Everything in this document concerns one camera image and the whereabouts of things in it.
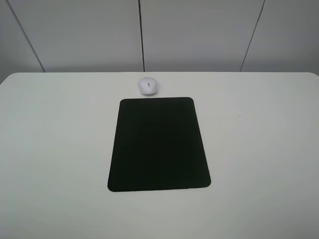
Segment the black mouse pad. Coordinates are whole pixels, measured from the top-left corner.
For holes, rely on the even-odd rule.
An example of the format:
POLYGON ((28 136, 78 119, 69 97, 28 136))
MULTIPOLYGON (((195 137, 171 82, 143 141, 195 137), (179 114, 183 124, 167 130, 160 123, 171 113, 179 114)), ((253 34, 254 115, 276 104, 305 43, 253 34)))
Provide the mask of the black mouse pad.
POLYGON ((108 177, 110 191, 193 189, 210 184, 192 98, 121 100, 108 177))

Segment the white computer mouse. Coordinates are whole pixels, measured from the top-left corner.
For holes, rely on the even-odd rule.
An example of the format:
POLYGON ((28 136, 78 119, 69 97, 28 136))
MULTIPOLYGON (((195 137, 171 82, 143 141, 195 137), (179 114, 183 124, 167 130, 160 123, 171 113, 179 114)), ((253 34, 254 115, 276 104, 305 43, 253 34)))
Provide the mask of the white computer mouse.
POLYGON ((140 93, 144 96, 152 96, 157 94, 157 82, 152 77, 143 77, 138 82, 140 93))

